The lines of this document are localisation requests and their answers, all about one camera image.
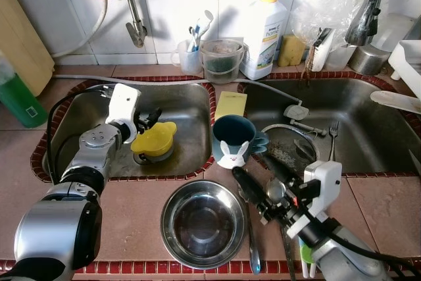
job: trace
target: white plastic bottle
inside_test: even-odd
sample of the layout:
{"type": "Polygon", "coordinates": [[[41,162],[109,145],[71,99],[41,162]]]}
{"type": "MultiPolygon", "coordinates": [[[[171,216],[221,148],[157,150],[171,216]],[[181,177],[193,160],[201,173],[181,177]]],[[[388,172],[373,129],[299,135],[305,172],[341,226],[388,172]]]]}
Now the white plastic bottle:
{"type": "Polygon", "coordinates": [[[251,80],[272,71],[276,46],[288,10],[278,0],[258,0],[247,13],[244,24],[246,53],[239,69],[251,80]]]}

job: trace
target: white pipe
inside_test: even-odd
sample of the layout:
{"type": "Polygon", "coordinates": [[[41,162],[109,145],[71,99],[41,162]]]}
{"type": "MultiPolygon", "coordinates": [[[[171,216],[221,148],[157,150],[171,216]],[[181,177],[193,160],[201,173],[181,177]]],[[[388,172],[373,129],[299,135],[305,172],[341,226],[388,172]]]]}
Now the white pipe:
{"type": "MultiPolygon", "coordinates": [[[[174,86],[174,85],[186,85],[186,84],[211,84],[212,82],[206,80],[206,79],[199,79],[199,80],[182,80],[179,82],[140,82],[137,80],[125,80],[125,79],[118,79],[118,78],[110,78],[110,77],[102,77],[102,76],[91,76],[91,75],[54,75],[53,78],[56,79],[92,79],[92,80],[102,80],[104,82],[118,82],[120,84],[125,85],[132,85],[132,84],[139,84],[144,86],[174,86]]],[[[294,100],[295,102],[298,102],[299,105],[302,103],[302,101],[296,97],[293,97],[292,95],[289,95],[279,89],[273,88],[271,86],[268,86],[266,84],[263,84],[261,82],[255,82],[253,80],[248,79],[236,79],[233,82],[243,82],[245,84],[252,84],[256,85],[265,89],[269,89],[270,91],[273,91],[279,95],[282,95],[284,97],[287,97],[291,100],[294,100]]]]}
{"type": "Polygon", "coordinates": [[[91,32],[81,42],[79,42],[75,47],[73,47],[71,49],[67,49],[66,51],[61,51],[61,52],[58,52],[58,53],[51,54],[51,57],[53,57],[55,59],[57,57],[62,57],[62,56],[68,55],[71,52],[73,52],[73,51],[81,48],[82,46],[84,46],[93,37],[93,35],[96,33],[96,31],[98,31],[99,27],[104,22],[105,15],[107,14],[108,0],[102,0],[101,4],[102,4],[101,13],[99,14],[98,20],[95,23],[95,25],[93,26],[91,32]]]}

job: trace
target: kitchen sponge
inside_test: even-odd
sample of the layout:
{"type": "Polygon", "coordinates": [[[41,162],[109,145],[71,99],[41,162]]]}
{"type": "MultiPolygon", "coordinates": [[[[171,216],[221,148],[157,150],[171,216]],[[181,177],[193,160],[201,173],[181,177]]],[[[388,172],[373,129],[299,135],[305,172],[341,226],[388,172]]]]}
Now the kitchen sponge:
{"type": "Polygon", "coordinates": [[[224,115],[243,116],[246,100],[247,95],[244,93],[223,91],[216,106],[215,120],[224,115]]]}

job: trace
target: cutting board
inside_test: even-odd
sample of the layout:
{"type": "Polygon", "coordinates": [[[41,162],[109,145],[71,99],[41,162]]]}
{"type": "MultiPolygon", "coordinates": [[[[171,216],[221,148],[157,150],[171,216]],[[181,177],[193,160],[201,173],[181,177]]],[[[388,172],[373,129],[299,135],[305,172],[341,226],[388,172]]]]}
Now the cutting board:
{"type": "Polygon", "coordinates": [[[0,51],[33,95],[51,79],[54,60],[17,0],[0,0],[0,51]]]}

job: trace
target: bottle label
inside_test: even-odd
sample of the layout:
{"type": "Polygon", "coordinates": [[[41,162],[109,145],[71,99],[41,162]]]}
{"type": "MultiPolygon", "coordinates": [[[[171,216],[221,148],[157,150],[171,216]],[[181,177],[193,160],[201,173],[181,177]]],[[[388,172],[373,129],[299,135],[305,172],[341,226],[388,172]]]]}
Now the bottle label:
{"type": "Polygon", "coordinates": [[[31,118],[38,115],[38,112],[34,109],[34,107],[29,107],[26,109],[26,112],[29,114],[31,118]]]}
{"type": "MultiPolygon", "coordinates": [[[[259,51],[259,60],[257,61],[257,69],[262,69],[272,64],[276,51],[276,45],[278,44],[280,28],[281,22],[272,23],[264,27],[263,40],[259,51]]],[[[253,62],[250,54],[246,54],[245,59],[247,62],[253,62]]]]}

